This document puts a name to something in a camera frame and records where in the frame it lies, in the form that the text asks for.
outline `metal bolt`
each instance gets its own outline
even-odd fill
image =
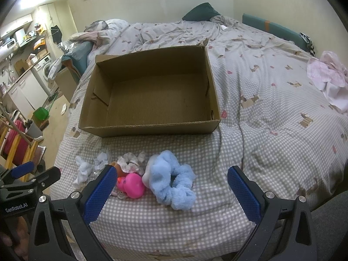
[[[73,198],[73,199],[79,198],[79,196],[80,196],[80,193],[77,192],[77,191],[73,192],[73,193],[70,195],[70,197]]]
[[[303,203],[305,203],[306,202],[306,198],[304,197],[304,196],[299,196],[299,200],[301,201],[301,202],[303,202]]]
[[[39,202],[45,202],[46,201],[46,196],[40,196],[40,198],[39,198]]]
[[[267,191],[266,192],[266,197],[272,199],[272,198],[274,198],[274,193],[272,191]]]

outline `white cabinet door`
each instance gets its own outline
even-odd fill
[[[30,105],[23,92],[19,88],[19,84],[16,83],[8,92],[8,95],[12,99],[14,105],[21,112],[24,117],[29,117],[34,112],[33,107]]]
[[[0,36],[4,37],[5,35],[9,34],[11,31],[14,31],[17,29],[17,21],[10,22],[9,24],[4,25],[2,28],[0,28]]]
[[[25,15],[19,19],[17,19],[17,27],[22,27],[23,25],[32,22],[33,19],[31,17],[31,14]]]
[[[35,110],[43,106],[48,95],[30,70],[18,83],[19,88],[23,91],[23,94]]]

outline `bed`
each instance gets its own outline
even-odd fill
[[[229,189],[230,166],[238,165],[262,190],[280,198],[306,196],[312,209],[343,180],[348,118],[307,78],[310,55],[292,42],[215,16],[210,22],[124,25],[105,54],[200,43],[207,43],[222,117],[212,134],[102,139],[81,131],[94,62],[72,98],[55,162],[62,176],[51,187],[52,199],[74,191],[76,155],[92,163],[106,147],[113,159],[141,151],[148,159],[169,149],[197,174],[197,201],[190,211],[158,204],[150,190],[138,200],[107,200],[91,227],[115,260],[207,260],[239,250],[255,224]]]

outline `blue scrunchie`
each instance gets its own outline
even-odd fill
[[[196,175],[190,165],[180,165],[169,150],[163,151],[150,168],[150,189],[157,202],[171,205],[174,210],[189,210],[196,201],[191,190]]]

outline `blue gripper pad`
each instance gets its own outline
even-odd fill
[[[11,177],[19,179],[20,177],[29,174],[34,170],[34,163],[32,161],[19,165],[11,170]]]
[[[234,167],[228,169],[227,182],[237,197],[248,220],[258,224],[262,219],[260,203]]]
[[[91,181],[82,191],[82,195],[88,195],[83,202],[83,219],[86,224],[98,219],[111,191],[117,181],[116,168],[107,165],[95,181]]]

